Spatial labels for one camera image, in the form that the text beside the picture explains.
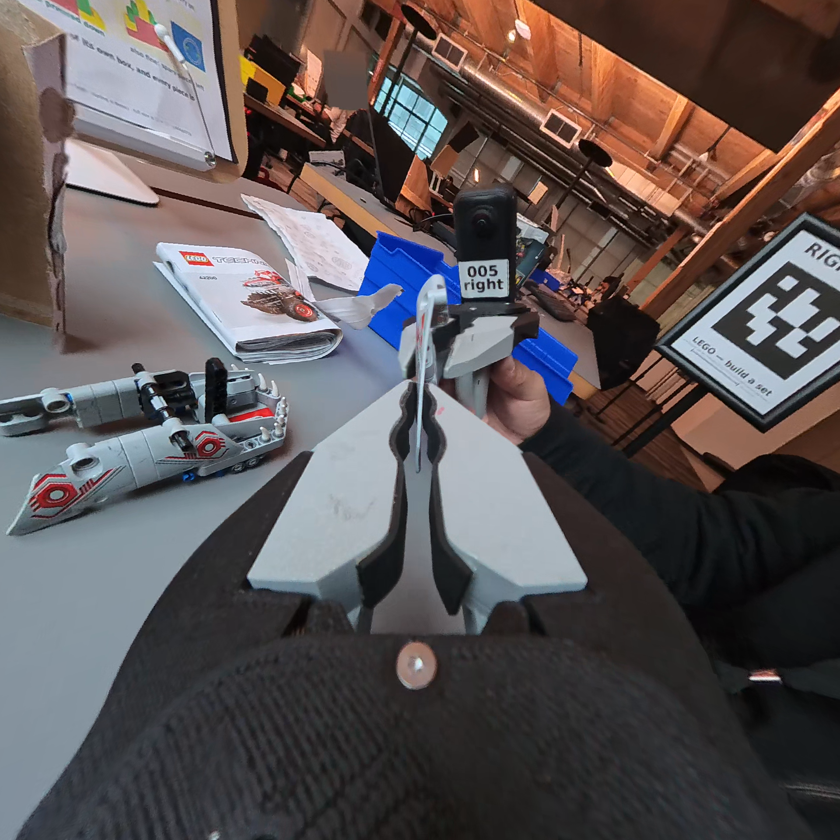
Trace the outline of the lego instruction booklet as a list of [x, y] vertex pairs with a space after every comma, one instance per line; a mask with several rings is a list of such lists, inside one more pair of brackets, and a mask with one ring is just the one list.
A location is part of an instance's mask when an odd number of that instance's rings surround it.
[[165, 242], [155, 253], [164, 278], [243, 362], [315, 361], [343, 339], [314, 302], [254, 253]]

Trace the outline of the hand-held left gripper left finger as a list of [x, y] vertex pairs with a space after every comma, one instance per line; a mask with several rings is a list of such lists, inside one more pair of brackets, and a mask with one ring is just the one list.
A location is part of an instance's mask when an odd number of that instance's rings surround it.
[[412, 384], [395, 386], [304, 453], [300, 477], [248, 571], [254, 590], [336, 602], [354, 630], [399, 582]]

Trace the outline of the black sign stand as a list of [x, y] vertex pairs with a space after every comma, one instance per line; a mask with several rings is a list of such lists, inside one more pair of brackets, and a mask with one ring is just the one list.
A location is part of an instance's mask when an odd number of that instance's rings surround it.
[[694, 407], [700, 400], [707, 396], [708, 389], [700, 383], [696, 383], [683, 395], [678, 402], [664, 411], [661, 416], [646, 429], [621, 449], [623, 455], [630, 459], [640, 453], [647, 445], [652, 443], [656, 437], [673, 425], [673, 422], [682, 417], [690, 408]]

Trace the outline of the task instruction board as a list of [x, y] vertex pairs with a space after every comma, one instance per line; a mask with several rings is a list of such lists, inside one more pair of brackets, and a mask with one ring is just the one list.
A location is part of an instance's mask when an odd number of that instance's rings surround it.
[[234, 1], [2, 2], [21, 37], [65, 39], [76, 132], [217, 183], [248, 157]]

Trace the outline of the torn clear plastic bag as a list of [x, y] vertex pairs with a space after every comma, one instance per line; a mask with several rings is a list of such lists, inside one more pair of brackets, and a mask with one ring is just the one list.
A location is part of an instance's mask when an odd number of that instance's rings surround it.
[[316, 301], [312, 295], [309, 278], [293, 262], [287, 260], [287, 272], [293, 288], [302, 294], [318, 314], [332, 322], [341, 322], [350, 329], [364, 329], [373, 317], [403, 294], [403, 288], [388, 284], [368, 296], [334, 297]]

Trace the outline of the person's black jacket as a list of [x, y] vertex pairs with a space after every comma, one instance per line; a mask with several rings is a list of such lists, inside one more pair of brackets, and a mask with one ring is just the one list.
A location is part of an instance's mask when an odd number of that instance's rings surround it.
[[816, 838], [838, 838], [838, 536], [720, 616], [713, 666], [748, 739]]

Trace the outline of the thin grey lego panel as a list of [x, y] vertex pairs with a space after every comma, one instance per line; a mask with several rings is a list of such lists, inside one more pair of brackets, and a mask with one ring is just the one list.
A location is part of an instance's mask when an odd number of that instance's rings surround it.
[[416, 472], [422, 468], [422, 438], [424, 432], [425, 386], [436, 383], [437, 351], [434, 345], [434, 330], [445, 326], [449, 321], [448, 299], [445, 278], [440, 275], [430, 276], [416, 299], [416, 317], [413, 324], [418, 325], [420, 343], [417, 352], [416, 376], [416, 432], [413, 448]]

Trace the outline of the white printed paper sheet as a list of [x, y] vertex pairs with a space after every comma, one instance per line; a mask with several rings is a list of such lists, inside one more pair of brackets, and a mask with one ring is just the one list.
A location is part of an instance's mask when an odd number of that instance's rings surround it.
[[242, 194], [247, 208], [280, 237], [298, 270], [310, 280], [357, 294], [369, 258], [332, 220]]

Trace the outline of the white stand base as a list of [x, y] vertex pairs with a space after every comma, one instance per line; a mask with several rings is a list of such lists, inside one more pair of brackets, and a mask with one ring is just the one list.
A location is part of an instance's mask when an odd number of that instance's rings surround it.
[[160, 198], [113, 152], [89, 143], [65, 141], [68, 187], [115, 198], [143, 207], [156, 207]]

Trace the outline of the framed black white marker sign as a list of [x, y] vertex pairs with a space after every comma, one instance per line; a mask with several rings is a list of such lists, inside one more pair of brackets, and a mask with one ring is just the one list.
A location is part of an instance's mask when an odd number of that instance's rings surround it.
[[803, 213], [655, 351], [764, 433], [838, 383], [839, 232]]

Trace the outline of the background work table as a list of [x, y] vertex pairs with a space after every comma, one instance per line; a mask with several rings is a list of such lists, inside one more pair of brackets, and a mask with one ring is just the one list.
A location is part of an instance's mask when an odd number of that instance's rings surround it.
[[328, 204], [337, 208], [344, 217], [372, 236], [393, 235], [429, 248], [440, 249], [448, 257], [454, 254], [454, 250], [446, 243], [422, 231], [413, 231], [409, 223], [382, 204], [372, 193], [330, 174], [327, 166], [305, 164], [300, 180]]

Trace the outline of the person's right hand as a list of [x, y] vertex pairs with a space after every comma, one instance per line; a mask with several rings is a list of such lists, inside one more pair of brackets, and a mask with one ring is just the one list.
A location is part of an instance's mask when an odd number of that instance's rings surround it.
[[543, 378], [508, 356], [490, 367], [484, 421], [519, 446], [549, 421], [550, 396]]

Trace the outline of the grey red lego model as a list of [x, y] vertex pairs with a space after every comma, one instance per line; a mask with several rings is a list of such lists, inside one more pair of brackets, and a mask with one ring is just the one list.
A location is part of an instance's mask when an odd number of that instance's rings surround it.
[[7, 438], [46, 431], [69, 417], [80, 428], [144, 422], [127, 434], [70, 445], [63, 461], [32, 479], [7, 535], [55, 526], [176, 477], [240, 474], [285, 443], [287, 397], [260, 373], [227, 369], [218, 358], [208, 359], [204, 372], [150, 372], [141, 364], [132, 371], [2, 400]]

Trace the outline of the blue plastic bin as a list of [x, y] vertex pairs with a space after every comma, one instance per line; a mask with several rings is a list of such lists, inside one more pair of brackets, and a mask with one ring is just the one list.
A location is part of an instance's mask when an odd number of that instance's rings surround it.
[[[370, 327], [393, 348], [398, 349], [404, 322], [416, 315], [417, 296], [432, 275], [445, 278], [448, 304], [459, 305], [459, 272], [448, 266], [439, 250], [416, 244], [408, 239], [379, 233], [373, 246], [360, 295], [370, 296], [391, 284], [402, 288], [384, 309], [377, 312]], [[562, 342], [539, 331], [536, 339], [521, 341], [513, 357], [529, 369], [539, 373], [547, 390], [558, 404], [566, 404], [573, 391], [570, 376], [578, 355]]]

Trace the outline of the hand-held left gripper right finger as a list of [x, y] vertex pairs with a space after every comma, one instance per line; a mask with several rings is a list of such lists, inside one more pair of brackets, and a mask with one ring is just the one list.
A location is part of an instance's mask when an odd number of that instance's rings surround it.
[[436, 385], [423, 390], [434, 582], [480, 634], [495, 607], [581, 592], [587, 576], [521, 450]]

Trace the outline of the brown cardboard box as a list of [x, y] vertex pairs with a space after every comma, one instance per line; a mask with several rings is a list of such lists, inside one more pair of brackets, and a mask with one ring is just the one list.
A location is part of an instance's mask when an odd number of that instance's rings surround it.
[[63, 211], [75, 109], [67, 36], [22, 2], [1, 2], [1, 310], [67, 344]]

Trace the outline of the person's right forearm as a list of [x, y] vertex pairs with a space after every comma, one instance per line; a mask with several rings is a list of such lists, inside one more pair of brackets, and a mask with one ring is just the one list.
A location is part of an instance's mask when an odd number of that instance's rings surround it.
[[688, 606], [735, 606], [776, 585], [838, 596], [838, 493], [709, 493], [620, 455], [553, 399], [521, 448], [617, 528]]

